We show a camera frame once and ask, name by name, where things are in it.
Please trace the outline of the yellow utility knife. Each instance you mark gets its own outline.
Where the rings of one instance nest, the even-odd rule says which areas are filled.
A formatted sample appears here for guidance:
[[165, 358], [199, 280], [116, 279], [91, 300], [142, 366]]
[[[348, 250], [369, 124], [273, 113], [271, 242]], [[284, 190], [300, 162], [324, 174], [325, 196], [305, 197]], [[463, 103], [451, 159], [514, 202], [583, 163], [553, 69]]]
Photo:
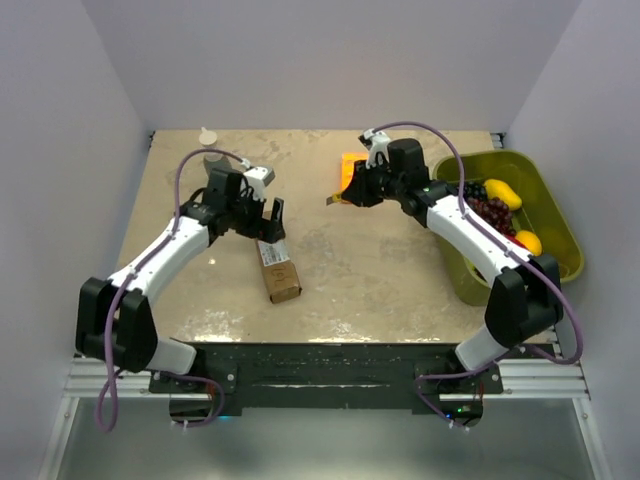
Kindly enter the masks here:
[[334, 204], [346, 204], [347, 201], [343, 198], [343, 195], [341, 192], [336, 192], [332, 195], [330, 195], [329, 197], [326, 198], [325, 204], [327, 206], [331, 206]]

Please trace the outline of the brown cardboard express box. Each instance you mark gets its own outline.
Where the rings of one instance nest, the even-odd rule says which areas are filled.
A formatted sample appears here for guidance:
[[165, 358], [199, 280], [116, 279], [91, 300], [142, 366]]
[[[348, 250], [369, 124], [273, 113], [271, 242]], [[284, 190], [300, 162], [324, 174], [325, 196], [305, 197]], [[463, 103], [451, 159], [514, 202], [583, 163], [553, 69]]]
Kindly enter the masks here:
[[298, 298], [302, 285], [286, 240], [274, 243], [256, 240], [255, 245], [269, 301], [280, 304]]

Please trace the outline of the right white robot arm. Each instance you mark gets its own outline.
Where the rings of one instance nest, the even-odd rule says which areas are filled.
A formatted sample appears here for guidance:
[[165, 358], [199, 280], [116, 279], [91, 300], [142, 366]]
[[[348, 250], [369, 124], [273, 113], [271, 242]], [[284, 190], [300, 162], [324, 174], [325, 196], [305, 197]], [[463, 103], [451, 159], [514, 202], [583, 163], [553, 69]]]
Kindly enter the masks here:
[[457, 361], [445, 369], [452, 390], [469, 392], [481, 380], [480, 368], [562, 319], [558, 264], [502, 236], [451, 185], [431, 179], [417, 140], [392, 140], [383, 133], [359, 139], [368, 157], [355, 163], [342, 200], [367, 208], [398, 202], [406, 215], [470, 260], [490, 287], [483, 326], [456, 346]]

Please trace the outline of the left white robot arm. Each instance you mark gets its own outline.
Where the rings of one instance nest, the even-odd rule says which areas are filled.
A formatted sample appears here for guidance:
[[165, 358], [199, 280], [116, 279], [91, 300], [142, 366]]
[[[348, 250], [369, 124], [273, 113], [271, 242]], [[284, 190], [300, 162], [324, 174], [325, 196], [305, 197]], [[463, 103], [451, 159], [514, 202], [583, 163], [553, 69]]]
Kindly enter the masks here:
[[107, 279], [90, 278], [82, 285], [76, 350], [134, 373], [171, 372], [183, 391], [200, 390], [207, 368], [196, 361], [196, 348], [160, 337], [152, 306], [174, 277], [227, 231], [264, 243], [284, 239], [283, 200], [265, 206], [265, 189], [274, 177], [270, 167], [212, 169], [207, 186], [179, 206], [177, 217], [138, 257]]

